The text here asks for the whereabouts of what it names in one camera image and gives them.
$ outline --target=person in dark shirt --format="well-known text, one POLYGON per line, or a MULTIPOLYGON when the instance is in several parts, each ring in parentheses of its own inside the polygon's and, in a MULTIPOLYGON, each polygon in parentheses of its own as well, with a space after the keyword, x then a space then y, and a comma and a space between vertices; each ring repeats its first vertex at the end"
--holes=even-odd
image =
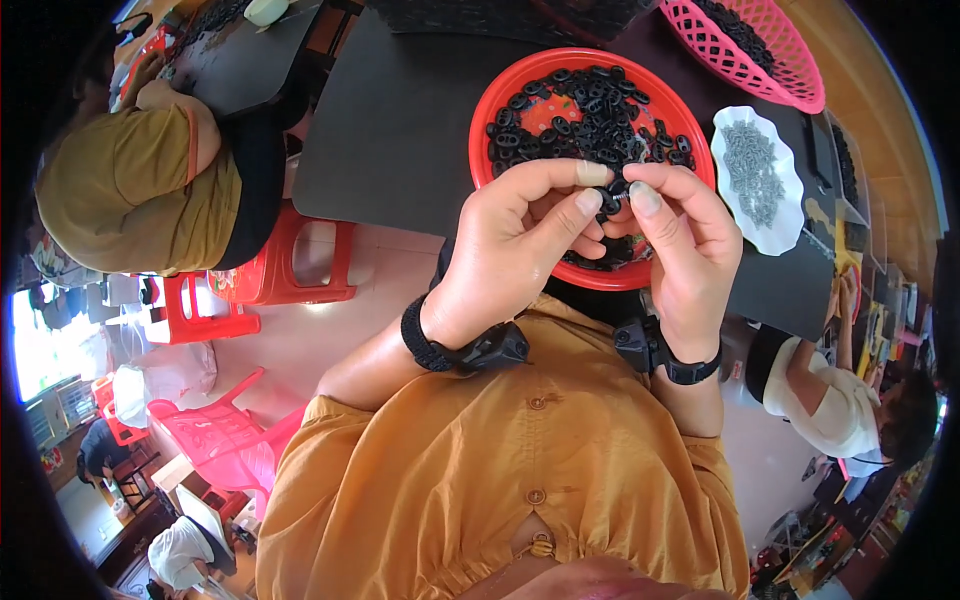
POLYGON ((113 432, 103 419, 94 421, 80 442, 77 454, 77 477, 84 483, 96 487, 92 477, 113 480, 112 469, 130 458, 130 449, 113 439, 113 432))

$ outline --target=shirt button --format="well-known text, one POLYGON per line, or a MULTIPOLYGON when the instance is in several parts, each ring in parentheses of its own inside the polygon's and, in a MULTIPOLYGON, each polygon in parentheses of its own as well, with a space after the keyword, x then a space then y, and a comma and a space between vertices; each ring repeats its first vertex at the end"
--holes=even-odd
POLYGON ((543 490, 530 490, 527 493, 527 502, 537 506, 538 504, 543 504, 543 500, 546 499, 546 493, 543 490))

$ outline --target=gray table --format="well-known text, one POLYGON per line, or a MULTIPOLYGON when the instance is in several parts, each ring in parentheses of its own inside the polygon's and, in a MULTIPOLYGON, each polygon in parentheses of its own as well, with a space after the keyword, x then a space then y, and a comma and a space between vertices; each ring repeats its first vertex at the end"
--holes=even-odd
POLYGON ((218 118, 275 102, 317 23, 323 0, 299 0, 265 31, 238 17, 205 33, 174 61, 174 89, 202 100, 218 118))
MULTIPOLYGON (((476 103, 503 69, 542 49, 496 37, 393 35, 375 11, 364 11, 321 96, 300 157, 294 206, 311 217, 453 236, 460 207, 473 191, 467 137, 476 103)), ((726 106, 751 105, 776 123, 794 150, 804 196, 834 219, 834 192, 821 192, 814 177, 799 111, 715 77, 658 12, 636 21, 609 49, 676 90, 708 140, 713 114, 726 106)), ((839 180, 835 173, 829 179, 839 180)), ((815 227, 832 248, 826 228, 815 227)), ((832 261, 803 236, 777 257, 746 244, 729 310, 815 340, 831 280, 832 261)))

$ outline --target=white bowl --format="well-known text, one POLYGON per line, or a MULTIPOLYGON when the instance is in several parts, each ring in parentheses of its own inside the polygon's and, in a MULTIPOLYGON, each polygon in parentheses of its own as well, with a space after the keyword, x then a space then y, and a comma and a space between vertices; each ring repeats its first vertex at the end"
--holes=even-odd
POLYGON ((267 27, 281 18, 289 6, 289 0, 253 0, 244 9, 243 15, 253 25, 267 27))
POLYGON ((756 114, 753 107, 726 107, 713 115, 713 139, 710 151, 717 163, 717 191, 733 212, 733 219, 743 231, 743 237, 756 246, 758 252, 770 256, 780 256, 797 245, 800 232, 804 228, 804 184, 793 166, 793 151, 777 135, 777 126, 756 114), (735 121, 747 121, 756 124, 756 128, 774 142, 774 172, 783 183, 783 201, 777 208, 777 215, 771 228, 758 228, 754 221, 740 208, 739 195, 730 189, 730 170, 724 155, 727 142, 720 130, 735 121))

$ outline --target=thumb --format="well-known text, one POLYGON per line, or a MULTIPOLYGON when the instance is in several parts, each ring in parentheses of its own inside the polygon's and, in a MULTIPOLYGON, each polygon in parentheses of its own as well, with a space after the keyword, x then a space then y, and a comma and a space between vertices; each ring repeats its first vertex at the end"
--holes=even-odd
POLYGON ((700 256, 673 208, 648 183, 634 181, 630 184, 630 209, 665 269, 683 269, 700 256))
POLYGON ((578 194, 570 194, 551 208, 543 220, 524 236, 527 239, 525 243, 537 249, 538 254, 550 256, 551 260, 560 260, 573 240, 596 216, 602 203, 600 192, 592 187, 578 194))

